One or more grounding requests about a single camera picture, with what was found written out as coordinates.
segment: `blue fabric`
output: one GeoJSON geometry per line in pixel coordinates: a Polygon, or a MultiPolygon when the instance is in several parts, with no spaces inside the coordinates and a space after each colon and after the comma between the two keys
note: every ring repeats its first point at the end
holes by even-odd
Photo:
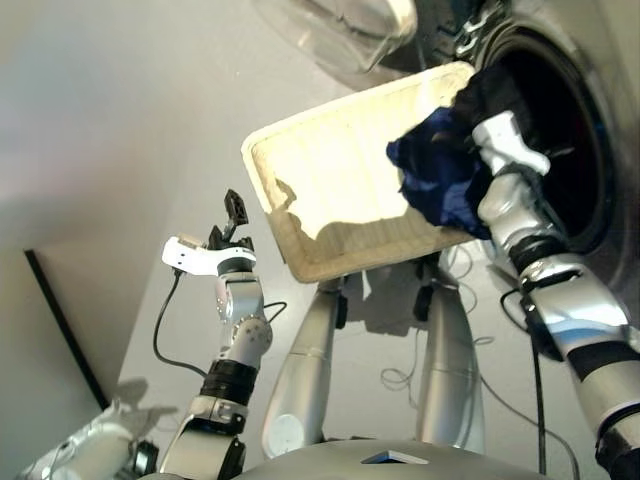
{"type": "Polygon", "coordinates": [[[477,149],[465,148],[471,130],[448,108],[387,146],[387,156],[404,173],[400,191],[409,205],[433,225],[455,227],[489,239],[478,218],[478,205],[491,183],[491,172],[477,149]]]}

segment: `wall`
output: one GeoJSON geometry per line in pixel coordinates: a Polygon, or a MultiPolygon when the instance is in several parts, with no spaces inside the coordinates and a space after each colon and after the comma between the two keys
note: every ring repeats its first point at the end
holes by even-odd
{"type": "Polygon", "coordinates": [[[109,394],[184,172],[237,162],[191,169],[217,205],[244,136],[345,89],[248,0],[11,0],[0,26],[0,246],[37,248],[109,394]]]}
{"type": "Polygon", "coordinates": [[[19,250],[0,252],[0,378],[0,478],[100,412],[19,250]]]}

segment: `gray floor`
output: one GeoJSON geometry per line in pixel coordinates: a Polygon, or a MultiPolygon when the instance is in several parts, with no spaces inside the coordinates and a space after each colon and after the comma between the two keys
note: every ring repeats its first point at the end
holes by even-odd
{"type": "MultiPolygon", "coordinates": [[[[260,451],[260,427],[264,411],[284,355],[304,315],[314,287],[300,285],[290,277],[277,255],[268,255],[260,245],[268,246],[268,230],[255,232],[259,265],[267,301],[285,300],[289,309],[274,322],[274,344],[265,355],[250,403],[251,414],[243,440],[248,446],[247,467],[263,461],[260,451]]],[[[499,292],[506,286],[487,271],[487,261],[476,244],[467,246],[475,257],[471,273],[464,281],[462,296],[467,308],[473,305],[469,289],[478,297],[470,314],[475,337],[490,336],[490,345],[479,347],[481,369],[486,379],[509,402],[534,416],[533,374],[528,339],[503,316],[499,292]]],[[[465,255],[458,255],[454,273],[467,267],[465,255]]],[[[152,438],[166,447],[172,429],[181,418],[199,379],[190,372],[158,363],[151,353],[150,335],[159,305],[171,280],[168,267],[158,265],[129,346],[121,379],[144,377],[149,391],[143,405],[175,406],[178,413],[164,417],[152,432],[152,438]]],[[[362,300],[362,282],[358,276],[349,283],[351,310],[344,330],[335,340],[333,375],[325,435],[348,438],[352,435],[377,438],[411,438],[415,411],[408,404],[407,391],[392,392],[380,382],[384,368],[408,372],[414,358],[414,332],[411,318],[418,283],[410,266],[398,265],[370,272],[371,292],[362,300]]],[[[219,329],[206,278],[186,277],[168,310],[162,330],[161,347],[176,358],[206,367],[216,352],[219,329]]],[[[423,358],[426,333],[418,337],[418,371],[423,358]]],[[[571,379],[564,366],[543,360],[548,428],[564,436],[574,447],[584,479],[604,479],[593,460],[593,440],[582,419],[571,379]]],[[[413,395],[419,390],[413,382],[413,395]]],[[[535,429],[501,407],[485,392],[487,454],[503,461],[535,469],[537,466],[535,429]]],[[[549,473],[552,478],[569,478],[570,467],[564,451],[549,440],[549,473]]]]}

